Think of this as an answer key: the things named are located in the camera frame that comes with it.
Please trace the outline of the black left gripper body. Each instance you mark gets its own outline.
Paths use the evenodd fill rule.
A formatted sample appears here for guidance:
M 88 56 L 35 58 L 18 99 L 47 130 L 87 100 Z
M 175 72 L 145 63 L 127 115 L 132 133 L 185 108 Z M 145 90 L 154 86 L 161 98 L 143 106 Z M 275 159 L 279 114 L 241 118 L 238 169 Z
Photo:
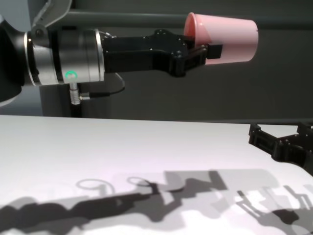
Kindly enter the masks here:
M 105 72 L 156 70 L 182 77 L 188 50 L 194 47 L 186 45 L 183 37 L 165 29 L 141 37 L 102 36 Z

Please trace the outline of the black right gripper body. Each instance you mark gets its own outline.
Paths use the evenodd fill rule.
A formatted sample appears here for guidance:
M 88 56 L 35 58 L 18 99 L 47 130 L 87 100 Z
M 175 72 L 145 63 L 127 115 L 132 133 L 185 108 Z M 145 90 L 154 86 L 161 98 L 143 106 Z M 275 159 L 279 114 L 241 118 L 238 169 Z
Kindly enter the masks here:
M 293 164 L 313 175 L 313 136 L 296 134 L 278 138 L 273 159 L 280 163 Z

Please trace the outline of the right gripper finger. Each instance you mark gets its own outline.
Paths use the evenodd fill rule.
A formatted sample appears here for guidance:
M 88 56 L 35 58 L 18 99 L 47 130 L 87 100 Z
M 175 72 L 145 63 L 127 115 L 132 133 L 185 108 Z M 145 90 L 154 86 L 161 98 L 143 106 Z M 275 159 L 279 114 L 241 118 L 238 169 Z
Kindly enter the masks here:
M 257 124 L 251 124 L 249 128 L 248 143 L 261 149 L 271 155 L 272 158 L 277 158 L 277 149 L 279 139 L 261 129 Z
M 313 140 L 313 125 L 310 123 L 299 123 L 297 125 L 296 141 L 312 141 Z

